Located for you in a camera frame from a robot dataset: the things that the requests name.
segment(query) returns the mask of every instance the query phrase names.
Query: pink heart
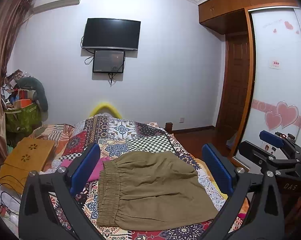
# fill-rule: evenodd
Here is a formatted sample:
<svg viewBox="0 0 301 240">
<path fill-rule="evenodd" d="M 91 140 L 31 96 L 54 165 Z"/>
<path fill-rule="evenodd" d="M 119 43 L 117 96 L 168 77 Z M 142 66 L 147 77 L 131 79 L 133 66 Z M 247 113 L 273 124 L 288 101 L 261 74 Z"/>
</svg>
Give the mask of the pink heart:
<svg viewBox="0 0 301 240">
<path fill-rule="evenodd" d="M 276 112 L 282 117 L 282 129 L 294 123 L 298 117 L 296 106 L 287 106 L 285 102 L 278 102 Z"/>
<path fill-rule="evenodd" d="M 282 117 L 279 114 L 273 114 L 272 111 L 265 113 L 265 122 L 269 130 L 279 127 L 282 123 Z"/>
</svg>

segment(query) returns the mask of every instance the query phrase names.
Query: checkered pattern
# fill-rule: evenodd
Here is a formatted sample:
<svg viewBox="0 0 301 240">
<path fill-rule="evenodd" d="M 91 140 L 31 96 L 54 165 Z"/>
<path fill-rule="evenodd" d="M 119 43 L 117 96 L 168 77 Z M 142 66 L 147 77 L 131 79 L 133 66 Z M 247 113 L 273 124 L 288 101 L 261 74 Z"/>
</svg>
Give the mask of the checkered pattern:
<svg viewBox="0 0 301 240">
<path fill-rule="evenodd" d="M 72 153 L 62 157 L 59 157 L 60 160 L 74 160 L 76 157 L 81 156 L 81 153 Z"/>
<path fill-rule="evenodd" d="M 166 135 L 144 137 L 139 139 L 126 140 L 129 151 L 144 151 L 144 152 L 166 152 L 175 150 L 169 142 Z"/>
</svg>

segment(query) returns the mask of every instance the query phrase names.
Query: bed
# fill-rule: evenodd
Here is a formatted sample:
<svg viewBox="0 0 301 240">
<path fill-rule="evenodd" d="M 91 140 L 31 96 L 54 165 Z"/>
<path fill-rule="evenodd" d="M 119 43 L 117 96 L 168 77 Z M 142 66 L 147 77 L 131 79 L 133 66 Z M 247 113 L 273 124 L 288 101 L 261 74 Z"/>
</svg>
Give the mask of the bed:
<svg viewBox="0 0 301 240">
<path fill-rule="evenodd" d="M 178 158 L 197 170 L 198 181 L 205 188 L 217 210 L 221 209 L 227 199 L 227 195 L 222 194 L 218 189 L 205 163 L 195 159 L 183 148 L 173 134 L 167 133 L 155 122 L 143 124 L 98 114 L 77 123 L 75 127 L 66 124 L 44 125 L 34 130 L 30 137 L 55 140 L 56 155 L 47 163 L 44 169 L 45 173 L 54 172 L 64 159 L 73 160 L 80 156 L 87 145 L 92 142 L 99 144 L 101 157 L 109 157 L 110 159 L 115 159 L 133 150 L 154 153 L 172 151 Z M 76 201 L 107 240 L 193 240 L 203 234 L 211 223 L 211 221 L 203 221 L 201 224 L 153 232 L 103 228 L 95 223 L 98 216 L 97 197 L 98 181 L 92 181 L 85 185 L 80 194 L 76 195 Z M 50 193 L 50 198 L 61 225 L 71 234 L 74 234 L 53 192 Z M 245 200 L 230 231 L 241 226 L 247 210 L 248 203 Z"/>
</svg>

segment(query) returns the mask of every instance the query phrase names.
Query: wooden floor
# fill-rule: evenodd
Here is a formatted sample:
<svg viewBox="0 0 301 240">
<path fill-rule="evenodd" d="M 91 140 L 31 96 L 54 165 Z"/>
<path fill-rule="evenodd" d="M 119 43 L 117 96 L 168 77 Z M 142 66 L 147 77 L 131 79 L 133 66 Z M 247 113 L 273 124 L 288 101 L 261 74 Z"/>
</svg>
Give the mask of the wooden floor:
<svg viewBox="0 0 301 240">
<path fill-rule="evenodd" d="M 174 136 L 180 144 L 183 145 L 186 151 L 198 159 L 201 159 L 202 146 L 206 143 L 212 143 L 223 156 L 228 156 L 230 153 L 230 149 L 226 147 L 226 141 L 229 138 L 217 130 L 179 133 L 174 134 Z"/>
</svg>

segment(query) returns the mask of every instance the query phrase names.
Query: flower cutout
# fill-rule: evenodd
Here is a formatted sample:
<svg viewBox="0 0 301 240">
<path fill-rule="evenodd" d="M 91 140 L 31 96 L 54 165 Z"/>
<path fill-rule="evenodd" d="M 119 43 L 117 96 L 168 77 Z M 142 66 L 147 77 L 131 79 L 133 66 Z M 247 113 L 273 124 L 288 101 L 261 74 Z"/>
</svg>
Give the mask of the flower cutout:
<svg viewBox="0 0 301 240">
<path fill-rule="evenodd" d="M 36 149 L 37 146 L 38 146 L 37 144 L 31 144 L 28 148 L 32 150 L 32 149 Z"/>
<path fill-rule="evenodd" d="M 25 154 L 21 157 L 21 161 L 25 162 L 25 161 L 28 161 L 30 159 L 30 155 L 28 154 Z"/>
</svg>

